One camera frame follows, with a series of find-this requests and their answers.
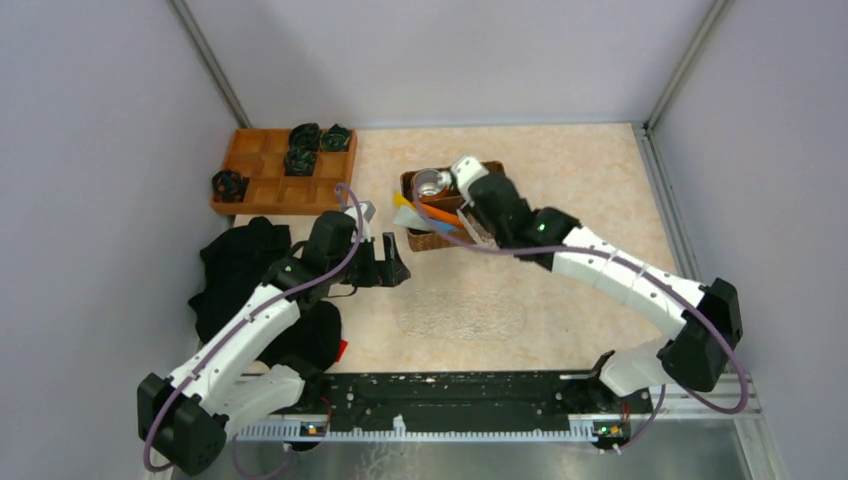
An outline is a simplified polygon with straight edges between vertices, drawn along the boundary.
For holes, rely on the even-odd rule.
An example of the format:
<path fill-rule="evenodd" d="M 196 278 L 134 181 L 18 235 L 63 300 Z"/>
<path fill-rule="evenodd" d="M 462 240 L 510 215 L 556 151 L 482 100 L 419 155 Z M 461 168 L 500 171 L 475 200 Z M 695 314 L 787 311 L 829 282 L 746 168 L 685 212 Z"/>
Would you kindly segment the brown wicker divided basket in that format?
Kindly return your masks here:
<path fill-rule="evenodd" d="M 494 247 L 494 237 L 471 214 L 448 167 L 404 172 L 394 193 L 394 223 L 405 229 L 413 252 L 453 247 L 439 231 L 463 242 Z"/>

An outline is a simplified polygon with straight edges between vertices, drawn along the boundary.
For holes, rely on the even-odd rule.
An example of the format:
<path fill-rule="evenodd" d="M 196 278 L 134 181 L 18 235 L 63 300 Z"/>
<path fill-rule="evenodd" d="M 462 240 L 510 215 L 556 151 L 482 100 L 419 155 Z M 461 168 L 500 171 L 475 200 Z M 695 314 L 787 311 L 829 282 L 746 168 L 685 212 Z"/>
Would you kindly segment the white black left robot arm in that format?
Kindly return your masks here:
<path fill-rule="evenodd" d="M 357 201 L 323 212 L 301 254 L 275 261 L 199 352 L 168 376 L 151 373 L 139 384 L 137 426 L 149 471 L 159 469 L 151 461 L 158 452 L 167 460 L 164 469 L 198 475 L 246 427 L 300 400 L 317 370 L 292 355 L 252 380 L 239 379 L 273 340 L 328 298 L 332 286 L 392 288 L 410 278 L 393 233 L 383 233 L 384 257 L 376 259 L 375 211 L 371 202 Z"/>

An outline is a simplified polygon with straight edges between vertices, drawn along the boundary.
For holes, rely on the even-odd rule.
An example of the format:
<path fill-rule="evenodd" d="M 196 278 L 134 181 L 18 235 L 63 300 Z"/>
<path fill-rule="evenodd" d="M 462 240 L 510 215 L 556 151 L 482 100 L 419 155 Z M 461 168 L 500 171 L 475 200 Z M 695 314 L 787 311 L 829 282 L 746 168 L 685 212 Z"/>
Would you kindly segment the clear textured plastic tray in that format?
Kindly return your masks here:
<path fill-rule="evenodd" d="M 520 333 L 526 308 L 498 291 L 414 290 L 402 294 L 398 328 L 426 339 L 505 341 Z"/>

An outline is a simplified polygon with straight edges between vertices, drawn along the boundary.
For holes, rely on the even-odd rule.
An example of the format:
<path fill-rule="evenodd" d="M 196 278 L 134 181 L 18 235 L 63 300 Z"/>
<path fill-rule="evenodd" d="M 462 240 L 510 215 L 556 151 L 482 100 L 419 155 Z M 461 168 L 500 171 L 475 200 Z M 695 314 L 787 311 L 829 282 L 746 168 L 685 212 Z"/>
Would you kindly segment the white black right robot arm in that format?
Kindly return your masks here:
<path fill-rule="evenodd" d="M 712 391 L 742 336 L 738 292 L 656 268 L 601 239 L 556 208 L 531 208 L 506 176 L 481 170 L 458 179 L 472 216 L 497 246 L 522 261 L 585 282 L 638 312 L 659 338 L 600 361 L 600 382 L 618 396 L 676 383 Z"/>

